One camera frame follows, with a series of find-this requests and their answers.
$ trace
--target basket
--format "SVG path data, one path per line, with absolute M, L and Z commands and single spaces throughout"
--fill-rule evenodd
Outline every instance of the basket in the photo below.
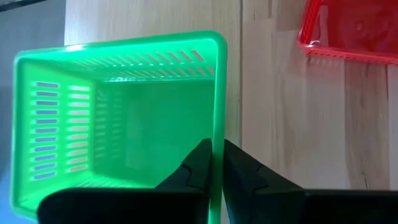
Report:
M 43 198 L 70 187 L 152 189 L 205 138 L 222 161 L 226 63 L 213 31 L 20 53 L 14 210 L 35 219 Z
M 297 41 L 306 54 L 398 64 L 398 1 L 307 0 Z

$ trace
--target light wood plank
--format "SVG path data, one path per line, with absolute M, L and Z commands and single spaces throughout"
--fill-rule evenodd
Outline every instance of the light wood plank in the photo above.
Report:
M 240 145 L 240 0 L 67 0 L 65 45 L 214 29 L 228 41 L 226 138 Z
M 346 62 L 346 163 L 351 189 L 390 189 L 386 69 Z
M 388 91 L 382 65 L 304 56 L 304 2 L 274 0 L 259 14 L 243 1 L 243 148 L 303 187 L 398 188 L 398 81 Z

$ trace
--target wooden surface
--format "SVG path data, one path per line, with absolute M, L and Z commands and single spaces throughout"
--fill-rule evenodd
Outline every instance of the wooden surface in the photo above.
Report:
M 243 148 L 303 187 L 396 189 L 398 70 L 304 56 L 304 3 L 243 1 Z
M 213 29 L 229 43 L 226 137 L 240 144 L 239 0 L 67 0 L 65 45 Z
M 304 2 L 67 0 L 65 44 L 216 29 L 228 139 L 303 187 L 398 189 L 398 67 L 306 57 Z

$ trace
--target black plastic jaw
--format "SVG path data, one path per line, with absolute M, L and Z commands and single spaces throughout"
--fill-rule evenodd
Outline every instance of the black plastic jaw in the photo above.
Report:
M 46 197 L 41 224 L 192 223 L 208 221 L 211 140 L 205 139 L 155 189 L 66 189 Z
M 225 141 L 224 195 L 231 224 L 398 223 L 398 193 L 307 190 Z

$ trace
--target basket slot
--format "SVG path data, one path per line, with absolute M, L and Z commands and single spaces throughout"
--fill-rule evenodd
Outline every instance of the basket slot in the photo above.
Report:
M 47 91 L 37 91 L 36 96 L 50 96 L 50 97 L 57 97 L 58 93 L 54 92 L 47 92 Z
M 57 158 L 56 154 L 49 154 L 49 155 L 34 157 L 33 161 L 34 162 L 42 162 L 42 161 L 47 161 L 47 160 L 56 159 L 56 158 Z
M 56 150 L 57 147 L 56 146 L 40 146 L 40 147 L 36 147 L 34 149 L 34 152 L 47 152 L 47 151 L 52 151 L 52 150 Z
M 84 154 L 87 154 L 87 149 L 70 151 L 67 156 L 79 156 Z
M 57 164 L 55 162 L 50 163 L 50 164 L 38 165 L 38 166 L 33 167 L 33 171 L 40 171 L 40 170 L 55 168 L 56 165 Z
M 58 110 L 36 110 L 37 115 L 57 115 Z
M 47 87 L 47 88 L 58 88 L 59 87 L 59 85 L 56 83 L 45 83 L 45 82 L 37 82 L 36 86 Z
M 36 101 L 37 106 L 58 106 L 57 101 Z
M 57 137 L 47 137 L 47 138 L 35 138 L 35 142 L 52 142 L 56 141 Z
M 57 124 L 58 119 L 37 119 L 36 124 Z
M 37 134 L 42 134 L 42 133 L 56 133 L 58 131 L 58 128 L 37 128 L 35 132 Z
M 46 173 L 46 174 L 39 174 L 39 175 L 33 176 L 33 179 L 34 180 L 46 179 L 46 178 L 49 178 L 49 177 L 54 177 L 56 174 L 57 173 L 55 171 L 54 172 L 49 172 L 49 173 Z
M 81 165 L 81 166 L 76 166 L 68 169 L 68 172 L 76 172 L 76 171 L 81 171 L 84 169 L 87 169 L 87 165 Z
M 68 164 L 76 164 L 76 163 L 81 163 L 81 162 L 86 162 L 87 157 L 81 157 L 81 158 L 76 158 L 76 159 L 70 159 L 68 161 Z

